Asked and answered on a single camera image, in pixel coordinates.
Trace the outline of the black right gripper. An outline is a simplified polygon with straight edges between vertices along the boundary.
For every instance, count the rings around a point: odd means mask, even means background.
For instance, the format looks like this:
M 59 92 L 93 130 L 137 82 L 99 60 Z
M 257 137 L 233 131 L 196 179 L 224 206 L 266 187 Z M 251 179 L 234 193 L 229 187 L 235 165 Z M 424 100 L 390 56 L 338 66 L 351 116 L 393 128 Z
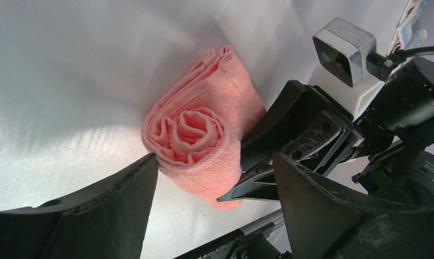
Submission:
M 366 117 L 357 122 L 352 118 L 319 86 L 289 80 L 243 137 L 240 163 L 245 173 L 217 201 L 278 202 L 272 164 L 256 165 L 278 151 L 312 172 L 328 175 L 339 163 L 388 149 L 393 133 Z

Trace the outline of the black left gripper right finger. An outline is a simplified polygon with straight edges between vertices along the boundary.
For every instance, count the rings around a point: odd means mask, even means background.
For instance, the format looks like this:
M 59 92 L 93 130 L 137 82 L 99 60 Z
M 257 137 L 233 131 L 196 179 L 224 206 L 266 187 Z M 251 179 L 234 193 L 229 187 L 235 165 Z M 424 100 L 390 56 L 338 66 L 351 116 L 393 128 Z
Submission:
M 294 258 L 434 258 L 434 208 L 369 196 L 276 154 Z

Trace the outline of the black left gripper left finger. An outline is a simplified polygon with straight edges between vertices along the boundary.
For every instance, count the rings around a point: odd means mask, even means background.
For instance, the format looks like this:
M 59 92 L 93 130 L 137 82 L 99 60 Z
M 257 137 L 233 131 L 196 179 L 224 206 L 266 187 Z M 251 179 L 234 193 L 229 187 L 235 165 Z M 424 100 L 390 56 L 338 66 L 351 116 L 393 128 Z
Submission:
M 139 258 L 158 177 L 147 154 L 39 207 L 0 212 L 0 258 Z

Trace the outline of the pink towel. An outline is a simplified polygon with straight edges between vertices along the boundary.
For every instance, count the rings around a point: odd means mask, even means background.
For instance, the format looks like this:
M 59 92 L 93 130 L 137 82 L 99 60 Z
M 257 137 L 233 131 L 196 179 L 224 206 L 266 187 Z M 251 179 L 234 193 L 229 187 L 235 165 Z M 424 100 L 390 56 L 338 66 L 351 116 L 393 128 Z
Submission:
M 219 210 L 242 175 L 241 141 L 266 109 L 231 46 L 209 50 L 146 115 L 142 142 L 178 187 Z

